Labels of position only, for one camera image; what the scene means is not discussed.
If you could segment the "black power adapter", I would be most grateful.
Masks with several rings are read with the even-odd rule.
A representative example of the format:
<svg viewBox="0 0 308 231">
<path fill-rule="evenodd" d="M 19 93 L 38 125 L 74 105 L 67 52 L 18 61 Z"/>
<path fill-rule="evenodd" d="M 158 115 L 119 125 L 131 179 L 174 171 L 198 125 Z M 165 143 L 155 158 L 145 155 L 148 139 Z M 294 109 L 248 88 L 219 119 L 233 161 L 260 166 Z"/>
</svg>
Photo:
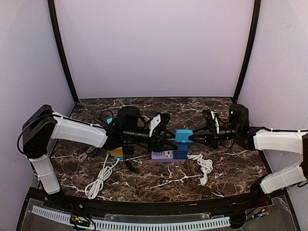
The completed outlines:
<svg viewBox="0 0 308 231">
<path fill-rule="evenodd" d="M 131 164 L 129 161 L 129 158 L 134 155 L 134 146 L 132 145 L 126 145 L 123 147 L 123 154 L 124 154 L 124 164 L 126 167 L 133 173 L 137 172 L 137 169 Z"/>
</svg>

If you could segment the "dark blue cube adapter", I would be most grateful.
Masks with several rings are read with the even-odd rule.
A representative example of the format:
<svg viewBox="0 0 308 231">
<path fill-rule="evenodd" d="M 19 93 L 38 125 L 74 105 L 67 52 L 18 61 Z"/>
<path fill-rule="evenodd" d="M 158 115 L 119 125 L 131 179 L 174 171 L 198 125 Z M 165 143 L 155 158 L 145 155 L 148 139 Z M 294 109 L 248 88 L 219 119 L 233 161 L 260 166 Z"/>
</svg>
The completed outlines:
<svg viewBox="0 0 308 231">
<path fill-rule="evenodd" d="M 175 142 L 175 145 L 178 147 L 178 149 L 174 150 L 173 159 L 177 161 L 185 161 L 188 156 L 188 144 Z"/>
</svg>

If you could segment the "blue small charger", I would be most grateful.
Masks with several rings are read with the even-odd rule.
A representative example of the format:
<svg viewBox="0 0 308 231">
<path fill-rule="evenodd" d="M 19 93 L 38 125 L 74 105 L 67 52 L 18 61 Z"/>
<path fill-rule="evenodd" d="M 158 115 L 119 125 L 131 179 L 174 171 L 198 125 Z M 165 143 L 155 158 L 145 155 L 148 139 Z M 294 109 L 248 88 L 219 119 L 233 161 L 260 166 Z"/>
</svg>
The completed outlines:
<svg viewBox="0 0 308 231">
<path fill-rule="evenodd" d="M 175 133 L 175 142 L 178 143 L 192 143 L 189 137 L 193 135 L 193 131 L 190 129 L 178 129 Z"/>
</svg>

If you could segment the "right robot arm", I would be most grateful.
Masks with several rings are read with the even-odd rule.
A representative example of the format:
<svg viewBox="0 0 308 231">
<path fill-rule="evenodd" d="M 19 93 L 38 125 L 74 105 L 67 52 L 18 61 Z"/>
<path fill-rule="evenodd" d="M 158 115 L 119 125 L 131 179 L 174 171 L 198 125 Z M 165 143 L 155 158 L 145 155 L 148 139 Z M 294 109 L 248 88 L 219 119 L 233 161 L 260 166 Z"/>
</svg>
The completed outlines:
<svg viewBox="0 0 308 231">
<path fill-rule="evenodd" d="M 248 109 L 241 107 L 229 109 L 228 123 L 222 123 L 217 113 L 205 111 L 205 125 L 194 130 L 188 139 L 213 148 L 223 141 L 232 140 L 246 150 L 298 156 L 290 165 L 256 180 L 250 187 L 250 192 L 256 195 L 308 183 L 307 129 L 254 127 L 250 125 Z"/>
</svg>

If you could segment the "purple power strip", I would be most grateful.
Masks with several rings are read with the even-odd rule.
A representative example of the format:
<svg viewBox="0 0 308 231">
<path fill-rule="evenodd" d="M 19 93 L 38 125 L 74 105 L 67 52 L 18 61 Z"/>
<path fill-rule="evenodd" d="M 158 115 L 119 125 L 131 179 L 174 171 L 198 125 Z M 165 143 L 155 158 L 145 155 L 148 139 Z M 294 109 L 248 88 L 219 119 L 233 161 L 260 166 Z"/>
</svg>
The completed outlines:
<svg viewBox="0 0 308 231">
<path fill-rule="evenodd" d="M 152 152 L 152 162 L 153 163 L 169 163 L 173 162 L 173 151 L 163 151 L 163 152 Z"/>
</svg>

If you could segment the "teal power strip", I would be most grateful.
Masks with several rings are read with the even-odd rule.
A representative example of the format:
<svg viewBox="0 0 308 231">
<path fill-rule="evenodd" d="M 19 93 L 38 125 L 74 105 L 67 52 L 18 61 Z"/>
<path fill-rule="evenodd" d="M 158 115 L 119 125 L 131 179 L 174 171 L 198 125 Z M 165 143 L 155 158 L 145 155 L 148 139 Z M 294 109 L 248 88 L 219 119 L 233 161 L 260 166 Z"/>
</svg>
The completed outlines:
<svg viewBox="0 0 308 231">
<path fill-rule="evenodd" d="M 125 157 L 124 156 L 113 156 L 114 160 L 117 161 L 124 161 L 125 160 Z"/>
</svg>

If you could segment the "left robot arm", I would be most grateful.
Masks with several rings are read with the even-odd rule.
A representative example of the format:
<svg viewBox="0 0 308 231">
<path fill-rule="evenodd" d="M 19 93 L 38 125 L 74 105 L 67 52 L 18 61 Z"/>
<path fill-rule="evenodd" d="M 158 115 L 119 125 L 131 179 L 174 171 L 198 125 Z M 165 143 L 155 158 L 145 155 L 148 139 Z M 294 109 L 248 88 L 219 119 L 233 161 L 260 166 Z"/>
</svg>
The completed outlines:
<svg viewBox="0 0 308 231">
<path fill-rule="evenodd" d="M 168 113 L 158 112 L 145 120 L 139 108 L 124 106 L 117 114 L 112 114 L 110 123 L 102 118 L 99 120 L 99 124 L 93 124 L 66 117 L 45 104 L 23 124 L 17 149 L 30 161 L 48 195 L 61 191 L 48 152 L 51 141 L 71 141 L 108 151 L 122 147 L 126 142 L 149 152 L 178 149 L 172 141 L 175 134 L 167 129 Z"/>
</svg>

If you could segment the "yellow cube plug adapter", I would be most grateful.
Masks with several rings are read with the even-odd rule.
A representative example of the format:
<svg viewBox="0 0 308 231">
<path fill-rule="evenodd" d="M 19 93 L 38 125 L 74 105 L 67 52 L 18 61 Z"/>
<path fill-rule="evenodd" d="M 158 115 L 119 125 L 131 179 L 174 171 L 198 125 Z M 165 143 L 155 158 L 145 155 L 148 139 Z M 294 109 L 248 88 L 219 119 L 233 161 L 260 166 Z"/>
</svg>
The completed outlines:
<svg viewBox="0 0 308 231">
<path fill-rule="evenodd" d="M 123 157 L 123 147 L 116 148 L 114 150 L 109 151 L 110 155 L 113 157 Z"/>
</svg>

